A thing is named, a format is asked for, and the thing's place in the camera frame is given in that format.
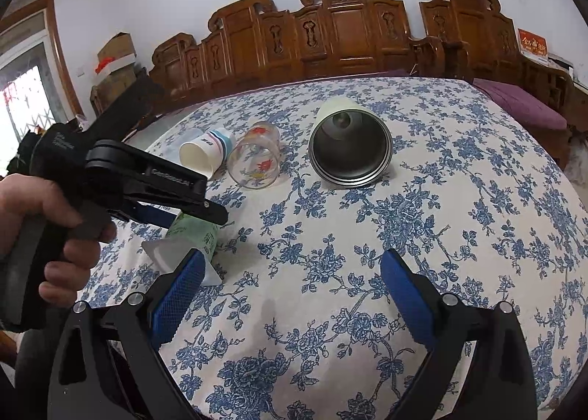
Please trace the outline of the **person's left hand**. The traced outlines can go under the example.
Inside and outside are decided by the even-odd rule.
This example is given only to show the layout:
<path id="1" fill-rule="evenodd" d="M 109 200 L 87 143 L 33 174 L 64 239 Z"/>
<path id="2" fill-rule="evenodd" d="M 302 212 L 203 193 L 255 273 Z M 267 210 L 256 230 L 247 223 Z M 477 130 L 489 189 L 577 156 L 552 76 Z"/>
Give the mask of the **person's left hand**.
<path id="1" fill-rule="evenodd" d="M 69 230 L 83 223 L 74 209 L 52 181 L 38 177 L 12 174 L 1 181 L 1 254 L 12 250 L 27 216 L 41 215 L 48 221 Z M 59 257 L 46 264 L 44 280 L 40 283 L 40 297 L 52 306 L 72 306 L 78 291 L 85 288 L 91 269 L 98 264 L 102 244 L 116 237 L 116 225 L 108 223 L 95 240 L 70 239 Z"/>

